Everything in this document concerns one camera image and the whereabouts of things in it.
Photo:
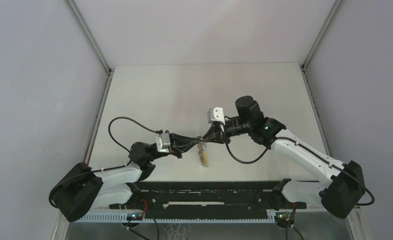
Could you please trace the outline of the keyring with yellow handle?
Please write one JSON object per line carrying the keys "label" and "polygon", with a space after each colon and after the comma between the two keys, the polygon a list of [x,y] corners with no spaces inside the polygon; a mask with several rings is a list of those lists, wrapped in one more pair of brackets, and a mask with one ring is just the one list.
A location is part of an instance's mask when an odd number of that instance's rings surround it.
{"label": "keyring with yellow handle", "polygon": [[201,165],[205,168],[208,168],[209,165],[208,165],[208,157],[207,157],[207,153],[206,153],[206,149],[205,149],[205,144],[198,143],[197,148],[198,148],[199,161],[200,161]]}

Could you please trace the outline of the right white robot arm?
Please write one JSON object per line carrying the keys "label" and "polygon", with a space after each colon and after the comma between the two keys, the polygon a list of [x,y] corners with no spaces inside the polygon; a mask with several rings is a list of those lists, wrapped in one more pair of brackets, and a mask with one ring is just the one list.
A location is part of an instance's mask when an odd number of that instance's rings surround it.
{"label": "right white robot arm", "polygon": [[238,163],[250,165],[255,160],[238,159],[229,147],[230,138],[247,134],[255,143],[284,155],[311,174],[314,181],[283,179],[274,189],[273,201],[279,208],[291,203],[306,203],[322,206],[333,216],[345,219],[352,209],[362,206],[360,200],[370,196],[367,205],[375,202],[372,192],[366,187],[362,167],[355,161],[344,163],[313,148],[299,139],[280,121],[264,116],[259,104],[246,95],[235,101],[238,115],[227,117],[221,107],[207,112],[211,127],[203,136],[209,143],[224,144],[230,156]]}

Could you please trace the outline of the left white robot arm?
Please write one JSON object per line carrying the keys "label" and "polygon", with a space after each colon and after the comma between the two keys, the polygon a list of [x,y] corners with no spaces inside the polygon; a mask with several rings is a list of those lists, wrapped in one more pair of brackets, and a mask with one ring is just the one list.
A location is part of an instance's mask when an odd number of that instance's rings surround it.
{"label": "left white robot arm", "polygon": [[169,155],[178,159],[193,146],[204,142],[203,137],[186,137],[175,133],[160,133],[153,144],[135,142],[129,150],[129,160],[108,168],[92,168],[84,162],[76,164],[49,192],[50,205],[69,221],[75,222],[90,210],[124,204],[136,208],[141,195],[134,184],[147,179],[155,169],[153,161]]}

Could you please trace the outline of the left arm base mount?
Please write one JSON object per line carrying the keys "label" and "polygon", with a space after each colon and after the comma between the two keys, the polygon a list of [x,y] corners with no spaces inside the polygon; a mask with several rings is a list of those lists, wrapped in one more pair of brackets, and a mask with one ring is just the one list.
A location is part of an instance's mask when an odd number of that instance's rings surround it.
{"label": "left arm base mount", "polygon": [[121,183],[109,188],[112,197],[107,207],[111,210],[124,210],[127,205],[147,211],[150,200],[144,196],[149,191],[149,182]]}

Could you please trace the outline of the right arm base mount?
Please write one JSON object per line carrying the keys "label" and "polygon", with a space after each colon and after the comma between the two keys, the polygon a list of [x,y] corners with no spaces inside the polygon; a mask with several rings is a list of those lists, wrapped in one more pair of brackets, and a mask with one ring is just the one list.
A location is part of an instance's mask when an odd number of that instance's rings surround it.
{"label": "right arm base mount", "polygon": [[283,210],[283,209],[306,209],[307,204],[300,201],[290,201],[283,194],[285,186],[292,180],[290,178],[284,178],[281,180],[267,195],[266,204],[268,210]]}

